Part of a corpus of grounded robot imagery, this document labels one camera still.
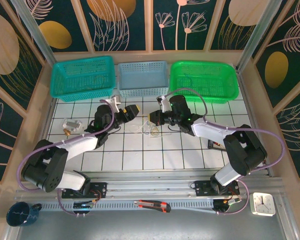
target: white clock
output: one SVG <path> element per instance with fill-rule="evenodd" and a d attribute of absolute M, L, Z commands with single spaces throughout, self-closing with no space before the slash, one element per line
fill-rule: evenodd
<path fill-rule="evenodd" d="M 251 193 L 250 207 L 251 212 L 255 215 L 271 217 L 276 214 L 274 198 L 268 193 Z"/>

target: black mounting bracket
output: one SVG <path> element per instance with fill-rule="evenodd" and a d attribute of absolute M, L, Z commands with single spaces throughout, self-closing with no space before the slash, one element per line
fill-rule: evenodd
<path fill-rule="evenodd" d="M 231 196 L 231 195 L 239 195 L 240 194 L 237 181 L 231 182 L 227 187 L 228 187 L 227 191 L 225 191 L 224 193 L 218 194 L 214 190 L 214 188 L 211 186 L 211 180 L 205 180 L 205 181 L 198 180 L 198 181 L 194 182 L 193 189 L 195 190 L 195 194 L 197 197 Z"/>
<path fill-rule="evenodd" d="M 64 189 L 62 192 L 63 199 L 95 199 L 96 194 L 99 196 L 101 193 L 101 198 L 106 198 L 107 194 L 107 183 L 106 182 L 91 182 L 90 188 L 86 195 L 80 194 L 78 191 L 72 189 Z"/>

